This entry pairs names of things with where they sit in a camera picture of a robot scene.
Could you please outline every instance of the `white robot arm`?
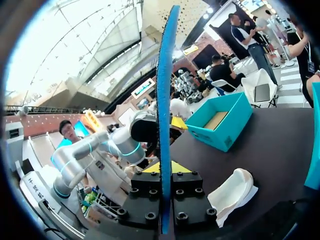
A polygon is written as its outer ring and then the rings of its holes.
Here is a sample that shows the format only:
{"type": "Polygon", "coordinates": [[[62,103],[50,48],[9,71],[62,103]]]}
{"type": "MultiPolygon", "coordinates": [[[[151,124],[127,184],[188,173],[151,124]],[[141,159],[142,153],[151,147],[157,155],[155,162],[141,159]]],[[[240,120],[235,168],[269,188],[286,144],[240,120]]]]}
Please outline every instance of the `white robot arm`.
{"type": "Polygon", "coordinates": [[[110,137],[106,131],[96,132],[72,145],[58,148],[53,159],[61,175],[54,183],[53,189],[61,198],[68,198],[71,191],[86,175],[78,160],[99,148],[129,163],[138,164],[145,159],[145,151],[140,143],[133,140],[125,127],[117,129],[110,137]]]}

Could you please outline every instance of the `sign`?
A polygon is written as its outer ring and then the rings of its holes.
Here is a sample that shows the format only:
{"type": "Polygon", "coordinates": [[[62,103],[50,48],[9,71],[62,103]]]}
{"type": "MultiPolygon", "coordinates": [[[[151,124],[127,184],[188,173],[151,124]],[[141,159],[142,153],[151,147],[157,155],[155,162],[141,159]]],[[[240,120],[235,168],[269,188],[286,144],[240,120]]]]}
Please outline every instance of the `sign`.
{"type": "Polygon", "coordinates": [[[142,83],[139,87],[137,87],[131,95],[135,98],[138,99],[142,94],[144,94],[146,91],[148,91],[152,86],[155,85],[155,82],[149,78],[147,81],[142,83]]]}
{"type": "Polygon", "coordinates": [[[48,201],[54,212],[59,212],[61,205],[51,196],[49,189],[46,188],[42,177],[39,176],[37,172],[31,171],[27,173],[21,181],[25,183],[26,187],[38,203],[45,199],[48,201]]]}
{"type": "Polygon", "coordinates": [[[86,120],[89,123],[89,126],[94,130],[94,132],[100,132],[104,129],[104,126],[100,122],[100,120],[97,118],[97,116],[94,114],[93,111],[87,110],[85,113],[86,120]]]}
{"type": "Polygon", "coordinates": [[[184,55],[188,55],[188,54],[191,54],[191,53],[193,53],[193,52],[195,52],[197,50],[199,50],[198,46],[197,45],[192,45],[191,47],[183,50],[183,54],[184,55]]]}

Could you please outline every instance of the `black table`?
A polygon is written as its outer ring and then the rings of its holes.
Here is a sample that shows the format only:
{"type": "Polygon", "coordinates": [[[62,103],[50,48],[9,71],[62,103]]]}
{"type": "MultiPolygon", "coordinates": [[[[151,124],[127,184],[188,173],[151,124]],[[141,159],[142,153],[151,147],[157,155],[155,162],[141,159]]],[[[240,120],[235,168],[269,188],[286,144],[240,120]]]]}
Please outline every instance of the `black table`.
{"type": "Polygon", "coordinates": [[[257,108],[228,152],[183,133],[170,147],[171,159],[198,171],[206,194],[218,188],[236,168],[252,173],[259,190],[226,220],[240,230],[279,201],[312,196],[305,187],[314,144],[311,108],[257,108]]]}

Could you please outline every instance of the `teal box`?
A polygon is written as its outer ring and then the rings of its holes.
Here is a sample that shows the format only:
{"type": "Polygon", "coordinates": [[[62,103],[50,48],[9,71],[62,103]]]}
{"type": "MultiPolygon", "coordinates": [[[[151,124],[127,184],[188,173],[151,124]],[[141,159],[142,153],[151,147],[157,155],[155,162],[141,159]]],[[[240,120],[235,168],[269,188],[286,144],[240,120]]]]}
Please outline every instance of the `teal box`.
{"type": "Polygon", "coordinates": [[[199,141],[227,152],[244,129],[253,109],[243,92],[208,99],[187,121],[188,131],[199,141]],[[214,129],[204,126],[217,112],[228,112],[214,129]]]}
{"type": "Polygon", "coordinates": [[[309,172],[306,176],[304,185],[318,190],[320,187],[320,82],[313,83],[312,89],[314,104],[314,143],[309,172]]]}

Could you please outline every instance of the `woman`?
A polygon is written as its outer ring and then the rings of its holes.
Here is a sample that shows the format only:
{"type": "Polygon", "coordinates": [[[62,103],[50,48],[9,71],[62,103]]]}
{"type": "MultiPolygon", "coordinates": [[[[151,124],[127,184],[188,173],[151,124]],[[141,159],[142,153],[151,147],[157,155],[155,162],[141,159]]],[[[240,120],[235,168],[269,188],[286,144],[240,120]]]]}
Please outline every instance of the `woman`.
{"type": "Polygon", "coordinates": [[[288,33],[288,48],[292,57],[296,57],[299,64],[299,72],[302,80],[302,93],[310,106],[314,107],[314,101],[310,97],[307,89],[307,81],[319,70],[319,60],[314,51],[314,47],[309,42],[308,35],[294,16],[290,16],[292,23],[296,27],[296,32],[288,33]]]}

